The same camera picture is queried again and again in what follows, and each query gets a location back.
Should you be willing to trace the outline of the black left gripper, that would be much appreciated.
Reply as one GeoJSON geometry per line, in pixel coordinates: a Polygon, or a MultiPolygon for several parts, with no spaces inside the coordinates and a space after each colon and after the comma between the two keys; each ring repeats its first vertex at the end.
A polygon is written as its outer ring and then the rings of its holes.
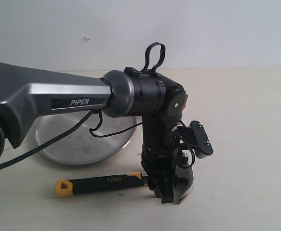
{"type": "Polygon", "coordinates": [[[142,167],[147,173],[148,188],[161,198],[162,204],[172,203],[178,138],[171,129],[158,125],[143,125],[142,134],[142,167]]]}

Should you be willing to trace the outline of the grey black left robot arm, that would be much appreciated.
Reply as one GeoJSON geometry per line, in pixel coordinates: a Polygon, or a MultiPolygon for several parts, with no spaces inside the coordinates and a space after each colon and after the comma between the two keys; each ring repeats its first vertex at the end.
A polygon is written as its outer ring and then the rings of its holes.
{"type": "MultiPolygon", "coordinates": [[[[0,63],[0,156],[5,141],[17,148],[41,116],[86,111],[116,118],[140,116],[143,127],[141,164],[148,186],[162,203],[174,201],[181,165],[180,122],[187,94],[182,85],[155,68],[112,70],[101,78],[84,77],[0,63]]],[[[0,164],[0,170],[33,155],[29,151],[0,164]]]]}

